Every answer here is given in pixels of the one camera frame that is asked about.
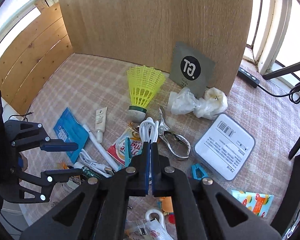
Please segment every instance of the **screw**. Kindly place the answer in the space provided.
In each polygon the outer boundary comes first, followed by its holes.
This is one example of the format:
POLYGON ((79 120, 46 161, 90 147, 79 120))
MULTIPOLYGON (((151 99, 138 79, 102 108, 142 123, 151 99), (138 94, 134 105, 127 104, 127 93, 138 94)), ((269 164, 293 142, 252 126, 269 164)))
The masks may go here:
POLYGON ((205 178, 202 179, 202 183, 204 185, 211 185, 213 183, 213 180, 209 177, 205 177, 205 178))
POLYGON ((136 172, 136 168, 135 167, 127 167, 126 168, 126 172, 129 174, 135 173, 136 172))
POLYGON ((95 177, 91 177, 91 178, 88 179, 88 183, 89 183, 90 185, 97 184, 97 182, 98 182, 98 179, 95 178, 95 177))
POLYGON ((174 172, 174 167, 167 166, 167 167, 164 168, 164 171, 166 173, 173 173, 174 172))

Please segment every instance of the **blue plastic clip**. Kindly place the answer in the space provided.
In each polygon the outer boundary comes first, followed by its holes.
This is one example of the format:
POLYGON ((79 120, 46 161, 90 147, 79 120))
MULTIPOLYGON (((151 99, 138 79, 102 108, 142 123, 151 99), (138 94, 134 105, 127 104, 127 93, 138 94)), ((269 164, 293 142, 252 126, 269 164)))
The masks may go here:
POLYGON ((202 166, 199 163, 191 165, 191 169, 192 176, 194 179, 200 180, 202 178, 209 177, 204 168, 202 168, 202 166))
POLYGON ((125 139, 125 146, 124 146, 124 166, 128 167, 131 162, 131 143, 129 137, 125 139))

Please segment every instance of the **black circle logo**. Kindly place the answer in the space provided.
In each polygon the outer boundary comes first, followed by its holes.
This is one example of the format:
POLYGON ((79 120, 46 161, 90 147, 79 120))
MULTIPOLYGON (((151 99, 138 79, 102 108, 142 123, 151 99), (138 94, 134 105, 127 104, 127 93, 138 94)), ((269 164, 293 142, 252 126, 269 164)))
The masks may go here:
POLYGON ((201 67, 199 61, 192 56, 186 56, 182 59, 181 72, 187 80, 196 80, 201 73, 201 67))

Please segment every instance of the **plaid fabric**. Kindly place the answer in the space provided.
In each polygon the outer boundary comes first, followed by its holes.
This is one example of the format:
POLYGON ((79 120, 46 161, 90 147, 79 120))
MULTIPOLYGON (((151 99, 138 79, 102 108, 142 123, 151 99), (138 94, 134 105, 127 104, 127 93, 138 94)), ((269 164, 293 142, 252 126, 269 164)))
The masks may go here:
MULTIPOLYGON (((94 129, 96 110, 107 106, 106 131, 103 143, 107 149, 126 129, 127 109, 130 105, 126 70, 134 64, 104 57, 73 54, 53 74, 40 91, 30 108, 34 114, 29 121, 41 122, 47 133, 56 138, 53 126, 66 107, 69 107, 76 120, 94 129)), ((283 91, 271 82, 259 78, 261 85, 275 94, 283 91)), ((167 79, 161 91, 148 106, 148 116, 159 120, 158 108, 167 107, 170 91, 179 92, 180 87, 167 79)), ((256 146, 247 162, 231 181, 225 181, 209 173, 225 189, 245 190, 273 194, 274 200, 265 221, 271 222, 285 194, 293 161, 288 160, 288 153, 300 135, 300 105, 295 105, 288 98, 273 98, 261 89, 254 89, 239 78, 228 96, 226 111, 256 139, 256 146)), ((212 121, 198 119, 192 113, 171 115, 166 112, 167 123, 176 132, 184 135, 193 146, 211 125, 212 121)), ((100 163, 106 163, 90 140, 85 149, 100 163)), ((163 143, 159 143, 159 152, 170 157, 171 165, 190 175, 191 164, 196 159, 191 155, 184 162, 176 161, 163 143)), ((65 153, 48 153, 40 149, 24 152, 28 158, 27 172, 40 176, 40 172, 53 169, 54 164, 64 161, 70 164, 65 153)), ((52 192, 51 201, 59 202, 68 192, 57 184, 52 192)), ((145 212, 157 207, 157 199, 148 195, 145 198, 131 197, 128 210, 128 221, 144 218, 145 212)), ((25 216, 36 221, 51 209, 51 203, 26 205, 25 216)), ((175 227, 167 222, 167 230, 176 239, 175 227)))

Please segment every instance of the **shuttlecock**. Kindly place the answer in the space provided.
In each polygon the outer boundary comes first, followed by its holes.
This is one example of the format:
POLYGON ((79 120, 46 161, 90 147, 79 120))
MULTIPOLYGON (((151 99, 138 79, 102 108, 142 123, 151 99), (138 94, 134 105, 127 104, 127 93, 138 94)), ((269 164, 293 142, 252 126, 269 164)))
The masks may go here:
POLYGON ((147 66, 135 66, 127 70, 131 106, 128 119, 142 122, 146 117, 147 105, 166 80, 160 70, 147 66))

